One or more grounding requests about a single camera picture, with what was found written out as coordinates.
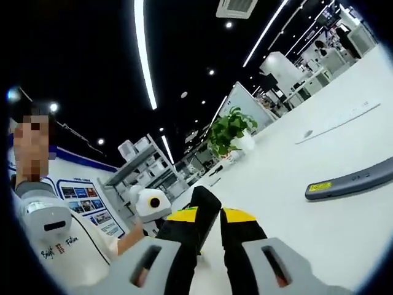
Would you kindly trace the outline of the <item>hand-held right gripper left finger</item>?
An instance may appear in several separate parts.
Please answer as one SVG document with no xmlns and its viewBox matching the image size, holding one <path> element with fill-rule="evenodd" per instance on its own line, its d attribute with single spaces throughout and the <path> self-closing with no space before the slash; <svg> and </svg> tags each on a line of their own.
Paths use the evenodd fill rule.
<svg viewBox="0 0 393 295">
<path fill-rule="evenodd" d="M 188 294 L 201 250 L 199 208 L 175 211 L 155 238 L 121 255 L 103 280 L 104 294 Z"/>
</svg>

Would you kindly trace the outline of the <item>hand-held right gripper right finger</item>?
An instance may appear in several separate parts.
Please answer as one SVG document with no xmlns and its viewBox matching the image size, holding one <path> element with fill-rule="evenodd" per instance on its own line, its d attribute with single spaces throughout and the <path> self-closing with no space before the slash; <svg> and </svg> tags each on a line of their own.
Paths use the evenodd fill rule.
<svg viewBox="0 0 393 295">
<path fill-rule="evenodd" d="M 352 294 L 318 279 L 306 258 L 278 238 L 268 238 L 256 218 L 220 211 L 224 264 L 233 294 Z"/>
</svg>

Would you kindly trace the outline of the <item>person's left hand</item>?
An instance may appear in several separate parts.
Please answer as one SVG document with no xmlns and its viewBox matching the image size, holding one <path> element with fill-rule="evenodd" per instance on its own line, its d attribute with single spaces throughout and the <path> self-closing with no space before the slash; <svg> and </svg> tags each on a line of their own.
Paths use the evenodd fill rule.
<svg viewBox="0 0 393 295">
<path fill-rule="evenodd" d="M 128 235 L 125 237 L 126 242 L 127 244 L 132 246 L 144 237 L 145 234 L 144 234 L 143 223 L 139 216 L 135 216 L 133 220 L 133 226 L 130 232 L 128 233 Z"/>
</svg>

